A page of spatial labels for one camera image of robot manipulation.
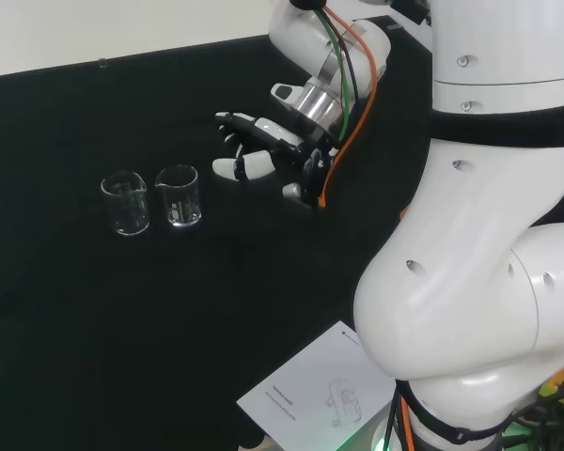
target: robotic hand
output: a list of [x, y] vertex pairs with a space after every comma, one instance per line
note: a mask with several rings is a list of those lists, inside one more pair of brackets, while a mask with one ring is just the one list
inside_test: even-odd
[[[342, 29], [339, 23], [331, 23]], [[388, 37], [368, 21], [351, 22], [350, 28], [368, 44], [380, 79], [390, 53]], [[271, 90], [271, 96], [292, 117], [295, 132], [266, 118], [218, 113], [215, 122], [234, 158], [215, 160], [215, 174], [249, 181], [272, 174], [280, 163], [289, 163], [296, 169], [299, 181], [285, 186], [283, 196], [318, 206], [318, 197], [337, 155], [335, 147], [341, 128], [347, 124], [343, 119], [372, 90], [370, 60], [353, 35], [343, 31], [349, 57], [345, 54], [342, 70], [331, 37], [316, 13], [287, 1], [279, 3], [270, 27], [272, 43], [311, 75], [304, 86], [276, 84]], [[345, 91], [348, 96], [343, 96], [343, 71], [354, 75], [351, 87]]]
[[334, 155], [314, 148], [298, 135], [270, 119], [255, 119], [243, 113], [217, 113], [215, 123], [234, 158], [212, 164], [213, 172], [224, 179], [250, 181], [272, 174], [280, 164], [289, 164], [301, 183], [284, 187], [283, 195], [316, 206]]

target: green light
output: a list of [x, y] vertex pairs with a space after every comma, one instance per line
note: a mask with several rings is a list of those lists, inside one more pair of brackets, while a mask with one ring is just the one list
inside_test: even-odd
[[380, 439], [380, 441], [374, 448], [374, 451], [384, 451], [384, 438]]

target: black band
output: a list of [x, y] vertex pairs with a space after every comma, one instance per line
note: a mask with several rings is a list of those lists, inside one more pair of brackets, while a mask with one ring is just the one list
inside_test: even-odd
[[234, 177], [237, 181], [247, 181], [246, 168], [244, 167], [244, 157], [236, 159], [236, 167], [234, 167]]
[[517, 413], [513, 413], [508, 418], [506, 418], [501, 424], [484, 430], [470, 430], [467, 428], [454, 428], [453, 426], [444, 423], [435, 416], [431, 415], [414, 395], [412, 387], [410, 387], [409, 382], [397, 380], [397, 387], [399, 388], [399, 393], [410, 406], [410, 409], [417, 417], [417, 419], [426, 428], [430, 429], [433, 433], [439, 437], [447, 440], [453, 444], [464, 444], [468, 442], [473, 442], [476, 440], [487, 439], [495, 434], [503, 431], [509, 425], [511, 425], [514, 420], [525, 412], [528, 412], [541, 405], [549, 405], [553, 402], [557, 402], [560, 399], [564, 399], [564, 389], [560, 387], [553, 395], [547, 397], [540, 397], [536, 402], [522, 408]]
[[313, 11], [326, 6], [326, 0], [290, 0], [292, 5], [303, 11]]
[[564, 106], [511, 115], [433, 112], [431, 136], [483, 146], [564, 148]]
[[438, 418], [432, 416], [414, 395], [412, 391], [412, 387], [410, 387], [409, 382], [407, 381], [399, 381], [397, 380], [397, 387], [399, 388], [399, 392], [405, 402], [407, 402], [408, 406], [420, 420], [426, 428], [430, 429], [439, 437], [444, 438], [450, 443], [453, 444], [464, 444], [468, 442], [472, 442], [474, 440], [482, 440], [488, 437], [492, 437], [497, 432], [500, 432], [504, 424], [498, 425], [494, 428], [485, 429], [485, 430], [470, 430], [466, 428], [454, 428], [453, 426], [448, 425], [447, 423], [442, 422]]

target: green cable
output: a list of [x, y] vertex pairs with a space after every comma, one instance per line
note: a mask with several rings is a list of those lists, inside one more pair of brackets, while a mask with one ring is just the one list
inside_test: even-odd
[[330, 41], [332, 42], [332, 45], [335, 48], [335, 53], [337, 54], [338, 66], [340, 67], [340, 81], [342, 83], [342, 96], [343, 96], [343, 100], [345, 102], [345, 108], [344, 108], [345, 118], [344, 118], [344, 121], [343, 121], [343, 124], [342, 124], [342, 130], [340, 131], [340, 136], [338, 137], [338, 141], [342, 142], [342, 140], [345, 137], [345, 133], [347, 132], [347, 129], [349, 128], [349, 116], [351, 115], [351, 111], [350, 111], [351, 103], [349, 101], [349, 85], [347, 84], [347, 76], [345, 75], [345, 64], [343, 63], [343, 60], [342, 60], [342, 54], [340, 53], [340, 47], [338, 46], [337, 37], [335, 36], [335, 32], [332, 31], [332, 28], [330, 28], [330, 25], [328, 24], [328, 22], [326, 22], [326, 20], [323, 18], [323, 16], [321, 15], [321, 11], [316, 9], [314, 12], [316, 13], [316, 16], [318, 16], [318, 19], [320, 19], [321, 24], [326, 29], [326, 32], [328, 33], [328, 36], [330, 37]]

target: orange cable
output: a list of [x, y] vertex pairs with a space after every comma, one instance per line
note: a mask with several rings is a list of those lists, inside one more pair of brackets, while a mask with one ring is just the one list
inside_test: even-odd
[[355, 39], [357, 39], [357, 41], [361, 44], [364, 51], [366, 52], [366, 55], [368, 56], [369, 65], [370, 65], [371, 74], [372, 74], [372, 92], [369, 96], [368, 104], [366, 105], [366, 108], [364, 109], [364, 114], [361, 115], [361, 117], [359, 118], [359, 122], [357, 122], [355, 129], [351, 133], [351, 136], [349, 136], [349, 139], [347, 139], [347, 141], [345, 142], [345, 145], [342, 147], [340, 152], [335, 157], [335, 162], [333, 163], [332, 167], [330, 168], [330, 171], [328, 172], [328, 175], [326, 176], [326, 181], [323, 183], [323, 189], [321, 190], [321, 196], [320, 196], [320, 199], [319, 199], [319, 204], [320, 204], [320, 207], [325, 208], [326, 207], [326, 187], [328, 186], [328, 181], [330, 180], [330, 176], [332, 175], [333, 171], [335, 170], [335, 167], [337, 167], [338, 161], [340, 160], [342, 155], [345, 153], [347, 148], [351, 145], [351, 143], [353, 142], [353, 139], [355, 139], [355, 136], [359, 133], [362, 126], [364, 125], [364, 122], [366, 121], [366, 118], [368, 117], [369, 110], [372, 107], [372, 104], [374, 103], [374, 98], [376, 97], [376, 87], [377, 87], [377, 84], [378, 84], [378, 75], [376, 74], [376, 60], [374, 59], [374, 55], [370, 51], [366, 42], [361, 38], [361, 36], [359, 36], [345, 21], [343, 21], [340, 17], [338, 17], [338, 15], [333, 10], [331, 10], [329, 7], [324, 7], [323, 9], [330, 16], [332, 16], [332, 18], [335, 21], [340, 23], [349, 33], [351, 33], [353, 35], [353, 37]]
[[405, 440], [407, 441], [407, 450], [414, 451], [414, 436], [412, 435], [412, 424], [410, 423], [410, 414], [407, 408], [407, 402], [401, 398], [401, 414], [403, 415], [403, 428], [405, 429]]

